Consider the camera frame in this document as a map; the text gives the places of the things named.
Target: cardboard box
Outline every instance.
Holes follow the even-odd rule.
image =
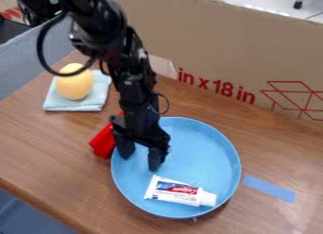
[[[177,79],[323,123],[323,25],[218,0],[114,0]]]

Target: light blue cloth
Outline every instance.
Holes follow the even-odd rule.
[[[56,89],[56,77],[53,78],[46,94],[42,109],[49,111],[100,111],[104,107],[110,77],[101,71],[92,71],[94,83],[90,93],[77,101],[64,99]]]

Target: wooden table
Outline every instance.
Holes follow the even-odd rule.
[[[57,67],[84,62],[72,54]],[[236,146],[241,174],[295,190],[291,204],[243,184],[222,208],[192,220],[168,220],[133,207],[110,177],[109,159],[88,141],[118,112],[113,87],[98,113],[41,109],[52,76],[42,74],[0,103],[0,187],[78,233],[319,233],[323,229],[323,127],[257,109],[169,78],[168,116],[217,128]]]

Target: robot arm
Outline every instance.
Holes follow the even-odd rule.
[[[142,144],[149,149],[149,170],[156,171],[169,152],[170,137],[158,126],[157,97],[161,94],[152,90],[154,72],[141,40],[126,25],[126,16],[114,2],[58,0],[58,3],[62,15],[68,13],[73,19],[68,35],[72,44],[82,54],[100,60],[102,72],[106,64],[120,93],[118,103],[125,115],[109,117],[118,152],[126,159],[134,151],[134,143]],[[40,32],[37,49],[41,48],[44,35]],[[37,55],[44,65],[42,56]]]

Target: blue bowl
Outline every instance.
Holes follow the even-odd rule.
[[[181,118],[160,119],[172,137],[172,152],[156,173],[148,167],[148,148],[136,144],[128,160],[113,151],[110,171],[126,200],[145,212],[172,219],[194,218],[222,205],[235,193],[241,176],[236,149],[224,135],[202,122]],[[217,195],[214,207],[190,207],[157,200],[144,200],[150,177],[156,174],[202,188]]]

